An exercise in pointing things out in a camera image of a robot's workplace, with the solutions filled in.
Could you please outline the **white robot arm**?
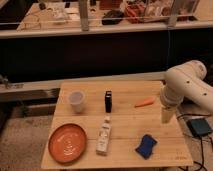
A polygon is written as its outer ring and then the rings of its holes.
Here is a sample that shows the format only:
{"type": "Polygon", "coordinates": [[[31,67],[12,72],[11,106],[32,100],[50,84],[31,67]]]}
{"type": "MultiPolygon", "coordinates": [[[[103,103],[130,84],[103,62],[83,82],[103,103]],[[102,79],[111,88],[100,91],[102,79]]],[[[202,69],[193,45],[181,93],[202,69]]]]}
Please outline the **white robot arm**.
{"type": "Polygon", "coordinates": [[[160,90],[163,123],[170,122],[184,98],[213,114],[213,87],[203,81],[206,74],[207,69],[199,60],[176,65],[165,72],[165,86],[160,90]]]}

